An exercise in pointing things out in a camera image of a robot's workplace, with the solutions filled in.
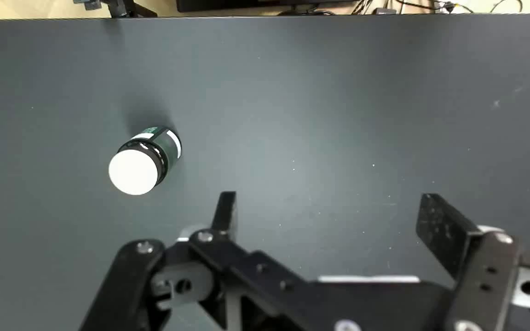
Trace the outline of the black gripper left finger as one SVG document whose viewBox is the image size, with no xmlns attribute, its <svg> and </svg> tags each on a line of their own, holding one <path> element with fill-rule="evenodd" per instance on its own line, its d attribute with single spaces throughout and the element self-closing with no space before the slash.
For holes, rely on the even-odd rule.
<svg viewBox="0 0 530 331">
<path fill-rule="evenodd" d="M 236 224 L 236 193 L 223 191 L 216 206 L 212 230 L 220 232 L 222 235 L 231 235 L 234 232 L 234 224 Z"/>
</svg>

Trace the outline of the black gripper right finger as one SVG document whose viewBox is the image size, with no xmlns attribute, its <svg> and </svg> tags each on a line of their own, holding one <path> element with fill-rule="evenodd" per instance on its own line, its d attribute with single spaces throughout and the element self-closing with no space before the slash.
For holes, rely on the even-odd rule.
<svg viewBox="0 0 530 331">
<path fill-rule="evenodd" d="M 483 232 L 442 195 L 424 193 L 420 198 L 417 235 L 446 272 L 457 279 Z"/>
</svg>

